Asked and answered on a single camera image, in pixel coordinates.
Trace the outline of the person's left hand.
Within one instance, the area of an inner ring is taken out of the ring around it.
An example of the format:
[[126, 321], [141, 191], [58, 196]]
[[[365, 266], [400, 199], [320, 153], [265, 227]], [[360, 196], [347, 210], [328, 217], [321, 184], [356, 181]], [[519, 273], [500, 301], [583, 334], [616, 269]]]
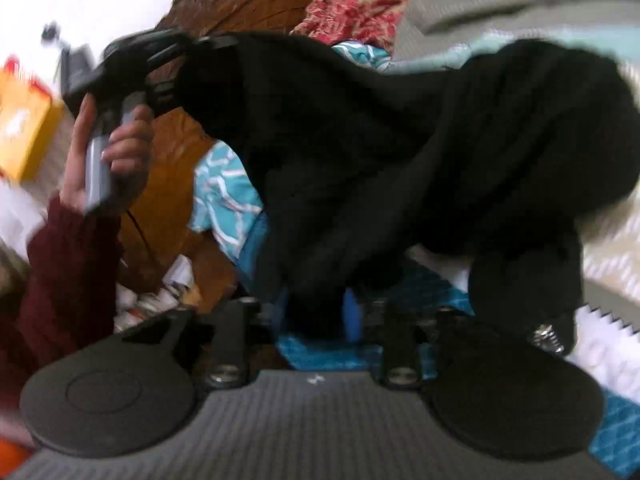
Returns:
[[[86, 151], [93, 123], [98, 116], [96, 100], [87, 93], [75, 119], [67, 152], [60, 203], [82, 214], [86, 206]], [[146, 105], [134, 109], [134, 120], [119, 126], [110, 135], [110, 143], [101, 154], [112, 176], [124, 184], [111, 206], [112, 214], [123, 214], [136, 201], [148, 182], [154, 130], [152, 110]]]

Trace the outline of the maroon sleeved left forearm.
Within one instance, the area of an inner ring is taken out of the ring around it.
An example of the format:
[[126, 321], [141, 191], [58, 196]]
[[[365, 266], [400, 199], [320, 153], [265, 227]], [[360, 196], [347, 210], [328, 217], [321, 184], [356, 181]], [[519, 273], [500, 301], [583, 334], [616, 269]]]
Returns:
[[55, 197], [32, 237], [17, 302], [1, 300], [1, 404], [15, 406], [41, 367], [111, 336], [122, 245], [120, 218], [65, 207]]

